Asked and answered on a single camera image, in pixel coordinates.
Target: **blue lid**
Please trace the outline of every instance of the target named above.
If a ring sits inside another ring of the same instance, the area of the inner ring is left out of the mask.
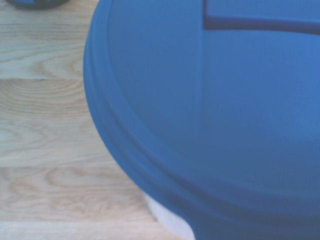
[[[93,121],[123,170],[197,240],[320,238],[315,9],[100,0],[83,62]]]

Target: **wood grain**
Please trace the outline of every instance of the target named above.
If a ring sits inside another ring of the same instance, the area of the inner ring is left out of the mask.
[[[178,240],[150,214],[91,119],[83,50],[98,0],[0,0],[0,239]]]

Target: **hardwood plank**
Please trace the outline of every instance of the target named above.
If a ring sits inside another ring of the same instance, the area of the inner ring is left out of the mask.
[[[112,167],[0,168],[2,240],[178,240]]]
[[[82,79],[82,58],[97,0],[48,10],[0,1],[0,79]]]
[[[2,240],[182,240],[155,221],[1,222]]]
[[[0,121],[0,167],[103,167],[110,162],[91,119]]]
[[[116,165],[1,167],[0,221],[149,221],[138,187]]]
[[[91,119],[82,80],[0,79],[0,121],[57,119]]]

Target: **lid handle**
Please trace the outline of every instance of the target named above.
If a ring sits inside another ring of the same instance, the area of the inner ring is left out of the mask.
[[[320,0],[204,0],[207,30],[320,34]]]

